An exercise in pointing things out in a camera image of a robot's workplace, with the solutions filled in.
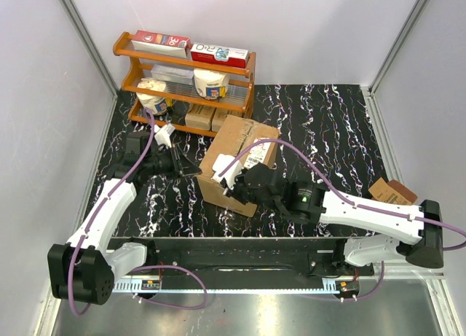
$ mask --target wooden shelf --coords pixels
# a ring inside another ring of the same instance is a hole
[[[250,116],[252,115],[254,103],[254,73],[256,70],[256,54],[254,52],[250,53],[246,68],[240,69],[233,68],[231,66],[202,63],[191,59],[176,58],[167,55],[158,55],[150,52],[135,50],[133,43],[131,42],[132,38],[132,34],[124,32],[122,33],[120,38],[115,42],[114,45],[115,55],[125,55],[127,57],[130,57],[130,70],[128,71],[126,77],[123,79],[123,90],[170,98],[172,99],[173,103],[175,103],[176,101],[184,101],[199,105],[213,106],[214,108],[218,109],[233,110],[236,112],[241,112],[247,118],[250,118]],[[245,77],[248,80],[241,81],[238,79],[230,79],[226,97],[216,101],[209,101],[200,97],[197,94],[196,87],[193,85],[182,85],[174,82],[166,82],[167,86],[165,88],[165,91],[157,92],[154,90],[138,87],[138,83],[144,77],[151,77],[151,69],[154,66],[154,63],[148,63],[148,60],[154,62],[176,64],[179,66],[188,66],[191,68],[225,72],[227,74]],[[139,100],[136,100],[130,112],[130,120],[147,123],[148,121],[146,120],[146,118],[144,118],[140,113],[141,109],[141,103],[139,102]],[[165,125],[166,123],[167,122],[157,120],[158,125]],[[196,133],[211,137],[216,134],[215,132],[212,132],[210,130],[190,128],[177,123],[172,124],[175,126],[177,130],[182,130],[185,132]]]
[[[137,58],[137,59],[147,59],[153,61],[163,61],[165,63],[178,64],[183,66],[190,66],[192,68],[206,69],[212,71],[226,72],[227,74],[239,75],[246,77],[247,79],[251,78],[254,75],[256,70],[256,53],[252,52],[248,58],[248,64],[245,69],[233,68],[231,66],[225,65],[216,65],[203,63],[200,61],[194,61],[191,59],[183,59],[177,57],[170,57],[168,55],[154,54],[150,52],[143,52],[140,50],[135,50],[131,39],[133,38],[132,34],[124,32],[118,41],[114,45],[114,54],[115,55],[126,55],[127,57]]]
[[[142,108],[143,106],[141,102],[139,101],[139,99],[136,98],[136,102],[134,103],[133,107],[130,110],[130,113],[128,114],[128,117],[130,118],[130,120],[135,121],[135,122],[140,122],[140,123],[149,123],[149,121],[141,114]],[[201,134],[203,136],[208,136],[208,137],[215,137],[217,134],[217,132],[212,132],[211,130],[200,130],[199,128],[193,128],[193,127],[188,127],[186,125],[181,125],[178,123],[158,120],[157,118],[158,116],[156,116],[155,124],[160,127],[168,123],[171,123],[175,127],[176,130],[182,130],[183,132]]]

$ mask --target black marble table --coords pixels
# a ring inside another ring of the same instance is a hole
[[[123,152],[125,136],[147,128],[128,120],[135,96],[123,93],[117,103],[94,181],[87,211],[97,200],[109,164]],[[341,191],[367,196],[385,177],[363,94],[357,85],[258,85],[254,120],[280,130],[280,138],[301,149]],[[176,131],[175,142],[199,164],[211,138]],[[283,175],[320,181],[292,151],[279,149],[276,164]],[[259,207],[252,218],[206,203],[196,179],[154,176],[125,212],[115,236],[140,237],[312,237],[371,235],[341,225],[294,225]]]

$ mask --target white wall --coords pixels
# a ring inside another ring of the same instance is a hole
[[[28,335],[77,218],[107,91],[58,0],[0,0],[0,328]]]
[[[466,230],[465,0],[431,0],[376,92],[406,185],[441,203]],[[444,232],[445,245],[459,243]],[[466,249],[445,253],[446,277],[466,327]]]
[[[416,0],[74,0],[116,82],[138,29],[257,52],[256,83],[369,85]]]

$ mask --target round container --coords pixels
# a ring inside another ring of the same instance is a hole
[[[157,81],[151,78],[144,78],[138,84],[139,88],[164,92],[167,85],[163,81]],[[154,115],[163,115],[167,112],[167,107],[172,106],[172,101],[169,98],[158,97],[145,93],[136,93],[141,104],[152,110]]]
[[[208,100],[224,98],[228,91],[229,74],[204,69],[194,70],[197,93]]]

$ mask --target red box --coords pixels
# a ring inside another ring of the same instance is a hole
[[[157,34],[142,30],[136,32],[131,42],[136,50],[179,58],[187,58],[188,49],[191,47],[189,37]]]
[[[194,43],[191,48],[192,60],[204,63],[245,68],[248,61],[248,51],[237,48],[210,46]]]

